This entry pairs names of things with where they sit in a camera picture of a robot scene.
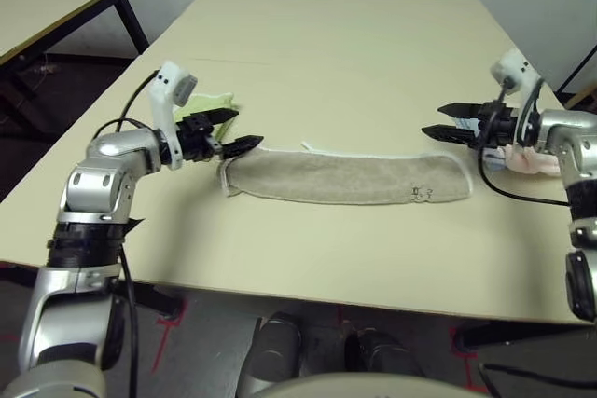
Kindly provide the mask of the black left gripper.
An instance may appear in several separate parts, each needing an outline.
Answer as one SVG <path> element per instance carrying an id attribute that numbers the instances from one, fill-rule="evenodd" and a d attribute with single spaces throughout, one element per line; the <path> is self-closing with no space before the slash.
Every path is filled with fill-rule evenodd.
<path id="1" fill-rule="evenodd" d="M 216 125 L 227 123 L 238 115 L 239 112 L 231 108 L 216 108 L 178 121 L 176 136 L 183 160 L 199 162 L 214 156 L 231 159 L 256 148 L 263 141 L 263 136 L 246 135 L 222 145 L 213 135 Z"/>

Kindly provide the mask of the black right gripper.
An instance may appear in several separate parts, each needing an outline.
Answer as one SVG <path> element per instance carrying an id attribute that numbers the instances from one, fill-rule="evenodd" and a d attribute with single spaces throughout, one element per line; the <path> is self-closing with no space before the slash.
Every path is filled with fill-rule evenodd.
<path id="1" fill-rule="evenodd" d="M 479 135 L 467 129 L 448 125 L 432 125 L 421 131 L 436 141 L 450 144 L 475 145 L 477 149 L 513 144 L 517 117 L 514 109 L 497 100 L 483 103 L 449 103 L 438 108 L 451 118 L 478 118 Z"/>

